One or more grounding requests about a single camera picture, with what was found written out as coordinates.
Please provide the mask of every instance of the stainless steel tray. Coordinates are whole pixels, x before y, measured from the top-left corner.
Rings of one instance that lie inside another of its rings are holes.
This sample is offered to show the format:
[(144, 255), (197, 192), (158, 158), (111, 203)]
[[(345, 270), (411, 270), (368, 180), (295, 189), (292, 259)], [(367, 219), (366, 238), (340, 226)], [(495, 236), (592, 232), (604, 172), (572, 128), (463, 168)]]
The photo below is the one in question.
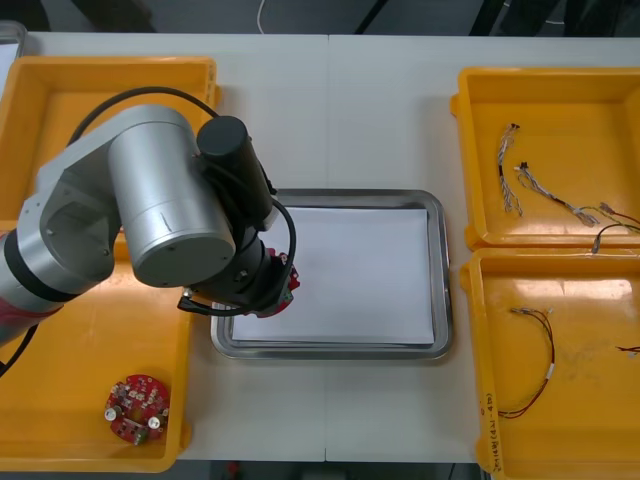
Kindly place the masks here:
[(22, 56), (22, 49), (24, 48), (26, 36), (27, 30), (22, 24), (8, 20), (0, 21), (0, 45), (17, 43), (18, 51), (16, 53), (16, 58)]
[(233, 339), (231, 317), (212, 318), (211, 337), (220, 353), (247, 359), (435, 359), (451, 345), (453, 321), (449, 298), (449, 255), (440, 202), (420, 190), (280, 190), (287, 207), (424, 209), (427, 211), (433, 344), (363, 344), (246, 341)]

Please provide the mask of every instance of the yellow bin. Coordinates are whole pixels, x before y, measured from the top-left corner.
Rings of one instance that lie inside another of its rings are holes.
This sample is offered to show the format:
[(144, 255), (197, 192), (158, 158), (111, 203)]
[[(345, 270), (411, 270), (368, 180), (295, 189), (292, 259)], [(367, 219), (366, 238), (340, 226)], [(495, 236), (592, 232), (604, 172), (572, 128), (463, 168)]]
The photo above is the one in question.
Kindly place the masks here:
[[(464, 162), (471, 249), (486, 246), (591, 247), (589, 228), (566, 208), (526, 189), (514, 167), (527, 162), (540, 185), (575, 207), (606, 202), (640, 218), (639, 68), (469, 68), (451, 101)], [(520, 125), (504, 172), (524, 215), (507, 213), (497, 153), (508, 124)], [(602, 248), (640, 247), (624, 228)]]
[[(0, 104), (0, 231), (15, 227), (38, 168), (62, 151), (100, 102), (127, 89), (161, 85), (215, 103), (209, 58), (25, 57), (12, 67)], [(194, 129), (207, 119), (168, 95), (144, 95), (105, 112), (92, 127), (132, 105), (178, 110)], [(0, 470), (158, 472), (187, 445), (184, 422), (191, 316), (176, 309), (178, 289), (136, 281), (123, 239), (109, 280), (41, 324), (29, 348), (0, 379)], [(19, 340), (0, 349), (6, 361)], [(104, 420), (110, 388), (144, 373), (171, 390), (165, 436), (135, 447)]]
[[(640, 478), (640, 251), (491, 249), (461, 271), (471, 314), (480, 466), (503, 479)], [(511, 308), (551, 309), (542, 326)]]

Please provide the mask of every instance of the table surface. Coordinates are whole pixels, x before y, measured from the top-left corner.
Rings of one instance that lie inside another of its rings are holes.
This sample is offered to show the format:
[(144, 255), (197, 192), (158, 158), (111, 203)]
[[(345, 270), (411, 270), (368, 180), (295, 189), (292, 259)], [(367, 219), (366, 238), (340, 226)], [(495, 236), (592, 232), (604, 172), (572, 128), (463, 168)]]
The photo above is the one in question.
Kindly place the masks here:
[(30, 35), (26, 54), (206, 55), (222, 113), (274, 185), (424, 189), (443, 204), (455, 341), (437, 364), (230, 360), (194, 328), (184, 459), (471, 462), (478, 436), (462, 165), (449, 99), (466, 66), (637, 66), (640, 40)]

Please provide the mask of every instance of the white paper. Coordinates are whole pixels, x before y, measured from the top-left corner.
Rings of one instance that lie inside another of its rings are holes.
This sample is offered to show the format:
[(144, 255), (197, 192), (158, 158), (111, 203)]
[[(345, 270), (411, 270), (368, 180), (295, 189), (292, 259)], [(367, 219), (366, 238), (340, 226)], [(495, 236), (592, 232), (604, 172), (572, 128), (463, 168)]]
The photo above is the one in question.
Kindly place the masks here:
[[(236, 317), (235, 340), (433, 343), (426, 210), (289, 212), (301, 285), (278, 315)], [(281, 216), (261, 238), (288, 251)]]
[(0, 45), (0, 98), (2, 98), (2, 92), (4, 91), (4, 84), (7, 81), (7, 75), (9, 74), (9, 68), (16, 59), (18, 53), (18, 44), (9, 43), (7, 45)]

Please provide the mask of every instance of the red circuit board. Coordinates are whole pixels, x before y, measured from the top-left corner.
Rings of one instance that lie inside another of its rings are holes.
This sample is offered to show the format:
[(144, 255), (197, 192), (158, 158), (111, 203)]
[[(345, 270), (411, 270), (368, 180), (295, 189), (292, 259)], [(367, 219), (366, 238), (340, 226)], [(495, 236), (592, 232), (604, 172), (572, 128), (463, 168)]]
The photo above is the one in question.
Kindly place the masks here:
[[(131, 375), (125, 383), (116, 383), (105, 406), (118, 410), (111, 431), (135, 445), (160, 438), (169, 416), (169, 398), (167, 388), (148, 375)], [(149, 428), (152, 417), (160, 420), (158, 428)]]

